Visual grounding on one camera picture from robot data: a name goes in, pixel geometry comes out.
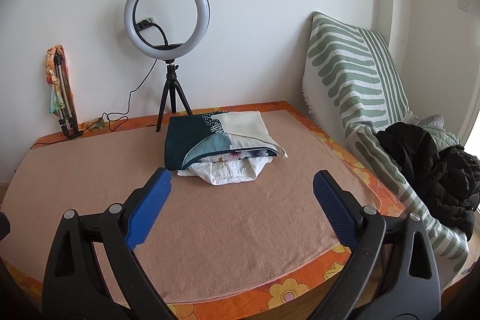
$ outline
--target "blue rubber pad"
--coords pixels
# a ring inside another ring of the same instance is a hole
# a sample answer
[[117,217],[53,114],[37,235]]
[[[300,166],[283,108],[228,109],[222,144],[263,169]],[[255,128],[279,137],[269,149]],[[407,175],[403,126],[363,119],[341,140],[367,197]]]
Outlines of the blue rubber pad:
[[354,251],[358,244],[355,219],[321,172],[315,174],[313,182],[313,194],[327,216],[340,244]]
[[137,209],[132,213],[128,232],[125,237],[127,246],[131,251],[135,246],[142,244],[147,239],[148,233],[169,197],[172,188],[172,175],[164,170],[158,179],[151,185],[147,195],[143,197]]

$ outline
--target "metal screw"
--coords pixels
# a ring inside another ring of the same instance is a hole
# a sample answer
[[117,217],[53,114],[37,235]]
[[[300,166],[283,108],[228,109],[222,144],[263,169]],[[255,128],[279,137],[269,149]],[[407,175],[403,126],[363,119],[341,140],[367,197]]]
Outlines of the metal screw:
[[377,212],[377,210],[373,206],[370,206],[370,205],[364,206],[363,211],[365,213],[369,214],[370,216],[373,216]]
[[66,219],[71,219],[73,216],[75,216],[75,211],[72,209],[67,210],[64,214],[63,217]]
[[113,204],[109,207],[109,212],[112,214],[118,213],[122,209],[120,204]]
[[416,213],[410,213],[410,218],[413,220],[413,221],[420,221],[420,216]]

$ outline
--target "brown cloth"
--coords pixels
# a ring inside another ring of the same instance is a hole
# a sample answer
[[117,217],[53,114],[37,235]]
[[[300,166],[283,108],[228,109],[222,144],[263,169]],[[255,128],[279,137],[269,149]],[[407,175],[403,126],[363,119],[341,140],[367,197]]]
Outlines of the brown cloth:
[[[146,242],[135,249],[166,302],[199,302],[250,290],[336,245],[313,195],[318,170],[327,169],[361,205],[379,207],[361,179],[288,112],[264,112],[262,118],[289,157],[275,158],[255,181],[212,186],[172,173],[172,192]],[[166,127],[159,133],[149,127],[29,151],[2,207],[11,233],[0,244],[1,256],[42,281],[63,212],[93,214],[123,202],[163,166],[165,136]],[[99,260],[112,297],[123,302],[103,251]]]

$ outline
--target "wall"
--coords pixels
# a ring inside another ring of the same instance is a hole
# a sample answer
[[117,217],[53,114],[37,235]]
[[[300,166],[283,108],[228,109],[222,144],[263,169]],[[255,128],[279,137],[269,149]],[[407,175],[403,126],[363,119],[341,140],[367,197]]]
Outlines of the wall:
[[459,134],[478,95],[480,0],[411,0],[409,29],[401,78],[410,109],[443,115]]
[[[0,0],[0,182],[13,176],[39,136],[59,130],[48,114],[44,56],[62,44],[79,120],[124,111],[128,92],[152,59],[129,42],[125,0]],[[211,22],[178,72],[192,108],[288,100],[304,110],[301,78],[313,10],[364,28],[374,0],[210,0]],[[195,24],[192,0],[141,0],[138,17],[152,16],[171,41]],[[148,32],[148,37],[158,37]],[[165,66],[159,64],[133,95],[131,116],[158,112]]]

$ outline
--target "black puffer jacket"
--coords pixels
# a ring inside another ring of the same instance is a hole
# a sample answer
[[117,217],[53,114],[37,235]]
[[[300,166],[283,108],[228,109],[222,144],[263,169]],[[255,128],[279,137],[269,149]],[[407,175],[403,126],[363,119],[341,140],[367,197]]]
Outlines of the black puffer jacket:
[[403,122],[376,136],[430,214],[444,226],[460,228],[470,240],[480,202],[480,161],[460,145],[439,154],[427,131]]

